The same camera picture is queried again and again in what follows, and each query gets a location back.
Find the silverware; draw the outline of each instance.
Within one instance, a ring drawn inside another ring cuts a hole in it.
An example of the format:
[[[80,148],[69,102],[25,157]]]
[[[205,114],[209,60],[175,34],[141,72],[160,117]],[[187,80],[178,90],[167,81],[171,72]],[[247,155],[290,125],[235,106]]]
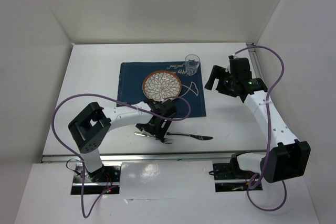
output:
[[[199,135],[193,135],[193,134],[185,134],[185,133],[180,133],[180,132],[167,132],[168,136],[189,136],[193,137],[198,140],[211,140],[213,139],[212,136],[199,136]]]
[[[169,138],[159,139],[159,138],[157,138],[157,137],[155,137],[155,136],[147,135],[147,134],[144,134],[144,133],[139,132],[139,131],[136,131],[136,132],[135,132],[135,135],[137,135],[137,136],[146,136],[146,137],[155,138],[156,140],[160,140],[160,141],[161,141],[162,143],[164,143],[164,144],[172,144],[173,141],[174,141],[173,139],[169,139]]]

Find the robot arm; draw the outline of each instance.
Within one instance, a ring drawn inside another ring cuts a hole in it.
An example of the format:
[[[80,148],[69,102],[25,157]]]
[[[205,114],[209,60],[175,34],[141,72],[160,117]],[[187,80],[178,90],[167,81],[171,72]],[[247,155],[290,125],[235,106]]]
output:
[[[216,90],[232,97],[239,96],[250,109],[267,139],[268,119],[266,112],[267,87],[260,78],[252,78],[247,58],[229,57],[230,66],[225,69],[214,66],[206,89],[211,90],[218,79]],[[271,99],[268,100],[271,115],[271,147],[265,170],[265,180],[269,183],[302,176],[310,154],[309,144],[299,142],[288,129]],[[233,169],[250,170],[260,173],[264,166],[264,156],[254,153],[238,153],[232,156]]]
[[[146,100],[133,106],[152,111],[166,118],[176,113],[176,107],[171,100],[155,102]],[[136,124],[141,131],[146,131],[163,140],[171,121],[159,119],[148,113],[134,110],[127,106],[106,108],[103,112],[98,102],[87,105],[68,125],[72,138],[75,140],[79,152],[84,159],[88,173],[93,181],[104,173],[104,166],[100,159],[98,147],[106,134],[119,127]]]

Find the plate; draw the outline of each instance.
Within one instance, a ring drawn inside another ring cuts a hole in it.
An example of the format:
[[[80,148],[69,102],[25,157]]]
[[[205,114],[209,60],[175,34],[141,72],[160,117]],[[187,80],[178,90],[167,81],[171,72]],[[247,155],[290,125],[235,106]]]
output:
[[[154,101],[161,101],[180,94],[182,84],[174,73],[160,70],[149,74],[143,81],[142,90],[145,96]]]

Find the fork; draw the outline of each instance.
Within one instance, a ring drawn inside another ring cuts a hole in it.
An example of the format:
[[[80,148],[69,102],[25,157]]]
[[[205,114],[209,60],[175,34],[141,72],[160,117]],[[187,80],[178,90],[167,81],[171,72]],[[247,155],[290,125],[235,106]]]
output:
[[[155,138],[156,140],[160,140],[160,142],[161,142],[161,143],[164,143],[164,144],[172,144],[172,143],[174,142],[174,140],[173,140],[173,139],[170,139],[170,138],[159,139],[159,138],[157,138],[157,137],[155,137],[155,136],[147,135],[147,134],[144,134],[144,133],[142,133],[142,132],[138,132],[138,131],[135,132],[135,135],[137,135],[137,136],[146,136],[146,137]]]

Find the knife handle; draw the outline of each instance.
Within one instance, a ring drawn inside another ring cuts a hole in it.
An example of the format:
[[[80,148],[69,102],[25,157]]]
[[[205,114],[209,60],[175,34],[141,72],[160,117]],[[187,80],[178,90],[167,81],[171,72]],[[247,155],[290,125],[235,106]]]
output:
[[[180,133],[180,132],[167,132],[169,136],[190,136],[190,134]]]

